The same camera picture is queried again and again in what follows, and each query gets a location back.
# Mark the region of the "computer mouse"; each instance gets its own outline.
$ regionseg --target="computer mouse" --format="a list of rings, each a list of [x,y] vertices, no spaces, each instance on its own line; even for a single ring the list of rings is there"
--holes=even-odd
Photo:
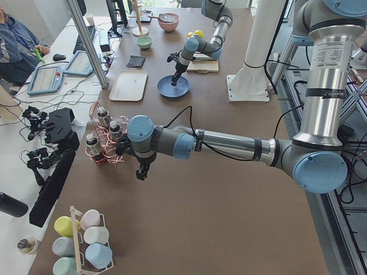
[[[60,61],[67,59],[66,55],[57,53],[52,57],[53,61]]]

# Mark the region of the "pink bowl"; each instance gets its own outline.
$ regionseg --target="pink bowl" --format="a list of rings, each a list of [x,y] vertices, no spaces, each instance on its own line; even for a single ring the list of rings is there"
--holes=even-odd
[[[179,16],[176,13],[166,13],[172,17],[175,17],[175,21],[174,22],[170,22],[170,23],[164,23],[161,20],[158,20],[158,24],[160,25],[160,27],[165,30],[166,32],[172,32],[173,30],[175,30],[178,26],[179,23]]]

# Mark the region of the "person's hand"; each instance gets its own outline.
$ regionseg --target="person's hand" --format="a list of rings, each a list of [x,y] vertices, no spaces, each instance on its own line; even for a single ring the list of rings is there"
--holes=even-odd
[[[41,54],[48,54],[50,52],[50,48],[43,45],[37,45],[34,48],[39,50]]]
[[[8,17],[6,11],[2,6],[0,6],[0,23],[2,24],[6,23],[7,19]]]

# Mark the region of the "green pen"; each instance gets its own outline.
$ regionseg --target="green pen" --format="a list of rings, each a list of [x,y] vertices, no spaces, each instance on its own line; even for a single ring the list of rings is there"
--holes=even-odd
[[[45,63],[45,61],[42,58],[41,53],[40,53],[40,51],[38,49],[34,49],[33,52],[36,54],[37,59],[38,59],[39,62]]]

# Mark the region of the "pastel cup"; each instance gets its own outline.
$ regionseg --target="pastel cup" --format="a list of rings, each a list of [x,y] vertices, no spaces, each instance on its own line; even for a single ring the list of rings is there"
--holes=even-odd
[[[74,240],[73,238],[60,237],[52,244],[52,252],[59,257],[74,257]]]
[[[52,269],[53,275],[75,275],[76,260],[75,258],[63,257],[58,259]]]
[[[175,21],[174,22],[164,22],[159,19],[158,24],[163,30],[169,33],[169,32],[174,31],[177,28],[178,23],[179,23],[179,16],[176,13],[166,13],[166,14],[170,17],[174,17]]]
[[[92,226],[99,226],[100,223],[100,214],[95,209],[90,209],[84,213],[82,218],[80,219],[80,227],[86,231],[88,228]]]
[[[85,250],[85,257],[95,268],[102,269],[112,261],[112,250],[100,243],[93,243]]]
[[[93,14],[86,14],[85,15],[85,18],[87,19],[88,24],[90,26],[93,26],[94,25]]]
[[[40,247],[41,241],[39,239],[36,239],[33,236],[27,236],[24,239],[27,240],[29,247],[18,249],[19,253],[22,255],[35,255],[37,254],[37,250]]]
[[[88,244],[100,243],[105,245],[110,237],[110,232],[104,226],[92,226],[84,232],[84,240]]]
[[[142,50],[149,49],[153,40],[150,36],[140,36],[138,39],[136,39],[136,44],[141,48]]]
[[[53,228],[56,232],[58,232],[62,237],[73,237],[73,226],[71,222],[71,217],[62,216],[58,218]],[[76,221],[76,231],[80,229],[80,222]]]

